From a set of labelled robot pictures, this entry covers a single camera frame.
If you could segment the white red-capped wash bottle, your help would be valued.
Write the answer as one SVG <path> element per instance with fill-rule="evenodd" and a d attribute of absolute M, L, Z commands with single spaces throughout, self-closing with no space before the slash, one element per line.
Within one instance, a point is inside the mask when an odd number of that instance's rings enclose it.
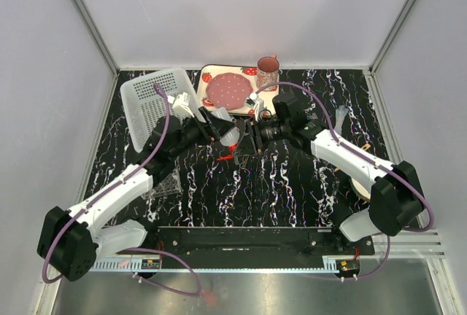
<path fill-rule="evenodd" d="M 228 113 L 225 107 L 215 109 L 212 112 L 212 114 L 216 116 L 217 118 L 220 118 L 221 120 L 231 121 L 232 123 L 235 121 L 235 119 L 232 116 L 230 116 L 230 114 Z M 227 132 L 226 135 L 224 135 L 220 139 L 220 143 L 224 147 L 228 148 L 230 154 L 219 157 L 217 161 L 230 160 L 234 158 L 234 151 L 236 150 L 238 146 L 239 138 L 240 138 L 240 131 L 236 126 L 234 126 L 229 132 Z"/>

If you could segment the bundle of plastic pipettes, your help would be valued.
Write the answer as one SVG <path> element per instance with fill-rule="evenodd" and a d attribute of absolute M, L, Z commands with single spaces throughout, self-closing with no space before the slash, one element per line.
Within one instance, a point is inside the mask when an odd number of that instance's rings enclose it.
<path fill-rule="evenodd" d="M 335 119 L 334 119 L 333 129 L 335 133 L 338 134 L 339 136 L 341 135 L 342 126 L 348 114 L 348 111 L 349 110 L 345 105 L 338 106 L 335 110 Z"/>

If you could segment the wooden test tube clamp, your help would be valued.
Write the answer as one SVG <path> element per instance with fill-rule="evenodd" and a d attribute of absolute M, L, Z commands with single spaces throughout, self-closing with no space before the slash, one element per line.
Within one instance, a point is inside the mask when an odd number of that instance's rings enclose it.
<path fill-rule="evenodd" d="M 369 151 L 370 148 L 371 148 L 371 145 L 369 143 L 364 144 L 362 147 L 360 147 L 359 149 L 356 150 L 356 152 L 357 152 L 356 155 L 366 154 Z M 333 172 L 335 174 L 337 174 L 339 171 L 341 171 L 341 169 L 337 168 L 337 167 L 335 167 L 335 169 L 333 170 Z"/>

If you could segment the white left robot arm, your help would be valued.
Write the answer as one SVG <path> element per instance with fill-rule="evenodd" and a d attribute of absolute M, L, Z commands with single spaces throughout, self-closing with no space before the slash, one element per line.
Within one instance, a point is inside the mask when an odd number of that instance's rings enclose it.
<path fill-rule="evenodd" d="M 175 160 L 197 144 L 220 141 L 230 147 L 238 141 L 233 118 L 225 108 L 213 112 L 205 107 L 201 116 L 180 122 L 169 115 L 157 121 L 135 163 L 96 194 L 67 210 L 56 206 L 45 216 L 37 253 L 44 260 L 42 277 L 52 279 L 54 267 L 69 281 L 82 278 L 100 259 L 127 249 L 151 253 L 157 235 L 137 219 L 113 227 L 108 221 L 134 199 L 151 191 L 173 170 Z"/>

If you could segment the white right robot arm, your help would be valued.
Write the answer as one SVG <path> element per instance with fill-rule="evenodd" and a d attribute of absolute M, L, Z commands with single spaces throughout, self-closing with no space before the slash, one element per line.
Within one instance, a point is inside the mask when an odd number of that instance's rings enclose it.
<path fill-rule="evenodd" d="M 367 209 L 340 223 L 331 236 L 333 249 L 347 254 L 366 236 L 383 233 L 396 236 L 424 210 L 423 192 L 415 167 L 371 156 L 337 135 L 317 120 L 309 120 L 291 93 L 275 96 L 275 116 L 270 120 L 247 121 L 234 156 L 256 155 L 273 141 L 290 144 L 324 160 L 354 179 L 370 194 Z"/>

